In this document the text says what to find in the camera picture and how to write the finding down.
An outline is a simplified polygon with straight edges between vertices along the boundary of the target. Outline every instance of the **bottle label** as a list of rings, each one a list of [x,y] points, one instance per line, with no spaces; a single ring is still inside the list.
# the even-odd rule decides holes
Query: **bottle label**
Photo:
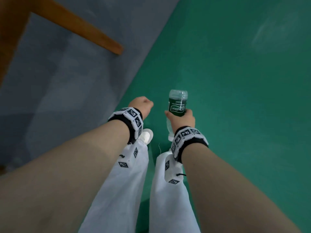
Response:
[[[169,98],[169,112],[172,114],[181,117],[186,113],[186,104],[185,100],[176,100]]]

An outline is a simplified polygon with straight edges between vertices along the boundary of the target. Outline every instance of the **white string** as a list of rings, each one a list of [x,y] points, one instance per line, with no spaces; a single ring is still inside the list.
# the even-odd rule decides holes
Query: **white string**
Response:
[[[158,147],[159,147],[159,149],[160,149],[160,154],[162,154],[162,152],[161,152],[161,148],[160,148],[160,143],[158,144]]]

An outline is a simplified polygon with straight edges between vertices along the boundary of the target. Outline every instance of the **water bottle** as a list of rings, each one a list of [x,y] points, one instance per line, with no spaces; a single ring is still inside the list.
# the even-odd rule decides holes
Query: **water bottle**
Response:
[[[187,100],[187,91],[171,90],[169,92],[169,112],[179,117],[183,116],[186,113]],[[166,125],[169,130],[169,141],[173,141],[174,133],[171,121],[168,118],[166,118]]]

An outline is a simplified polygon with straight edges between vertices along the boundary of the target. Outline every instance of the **wristband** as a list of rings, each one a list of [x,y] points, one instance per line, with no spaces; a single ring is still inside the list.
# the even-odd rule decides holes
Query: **wristband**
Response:
[[[113,112],[108,121],[116,119],[123,121],[130,130],[130,139],[127,144],[134,144],[142,133],[144,125],[142,121],[142,113],[139,111],[139,109],[126,107]]]
[[[171,150],[174,159],[182,163],[181,155],[184,149],[192,143],[201,143],[208,147],[208,141],[198,129],[192,127],[181,127],[175,132],[174,140],[171,145]]]

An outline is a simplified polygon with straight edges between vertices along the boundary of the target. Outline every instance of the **white shoe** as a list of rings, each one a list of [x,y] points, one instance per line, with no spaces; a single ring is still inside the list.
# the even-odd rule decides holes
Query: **white shoe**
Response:
[[[150,141],[153,139],[153,131],[151,131],[148,128],[143,129],[142,133],[138,138],[141,139],[146,145],[148,145]]]

